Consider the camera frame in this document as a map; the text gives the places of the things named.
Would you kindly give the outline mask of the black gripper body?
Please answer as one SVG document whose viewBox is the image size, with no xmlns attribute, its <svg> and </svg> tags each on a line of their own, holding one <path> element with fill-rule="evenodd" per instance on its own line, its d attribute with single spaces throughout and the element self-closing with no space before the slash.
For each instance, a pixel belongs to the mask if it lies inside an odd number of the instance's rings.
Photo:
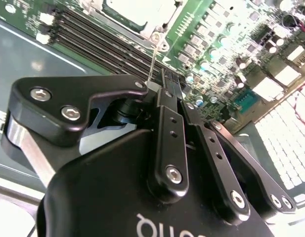
<svg viewBox="0 0 305 237">
<path fill-rule="evenodd" d="M 40 237 L 270 237 L 252 210 L 237 226 L 216 213 L 205 159 L 187 151 L 189 189 L 163 204 L 147 186 L 150 131 L 133 131 L 66 164 L 36 218 Z"/>
</svg>

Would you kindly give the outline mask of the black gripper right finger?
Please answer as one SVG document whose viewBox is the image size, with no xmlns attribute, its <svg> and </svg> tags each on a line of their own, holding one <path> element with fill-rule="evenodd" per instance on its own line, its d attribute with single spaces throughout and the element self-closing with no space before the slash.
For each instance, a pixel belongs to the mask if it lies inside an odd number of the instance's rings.
<svg viewBox="0 0 305 237">
<path fill-rule="evenodd" d="M 238 225 L 254 209 L 270 222 L 293 215 L 296 205 L 273 177 L 218 121 L 203 121 L 191 103 L 185 102 L 180 74 L 172 74 L 172 92 L 178 96 L 187 131 L 207 162 L 218 195 L 216 209 L 226 222 Z"/>
</svg>

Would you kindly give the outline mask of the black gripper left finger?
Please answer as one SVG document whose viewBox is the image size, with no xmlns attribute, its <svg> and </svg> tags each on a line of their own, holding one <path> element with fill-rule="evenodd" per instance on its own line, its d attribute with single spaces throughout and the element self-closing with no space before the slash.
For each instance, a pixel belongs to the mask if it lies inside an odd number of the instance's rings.
<svg viewBox="0 0 305 237">
<path fill-rule="evenodd" d="M 149 190 L 175 203 L 189 188 L 181 98 L 181 78 L 169 70 L 152 81 L 133 75 L 21 78 L 11 87 L 2 147 L 47 187 L 80 157 L 82 138 L 131 124 L 152 133 Z"/>
</svg>

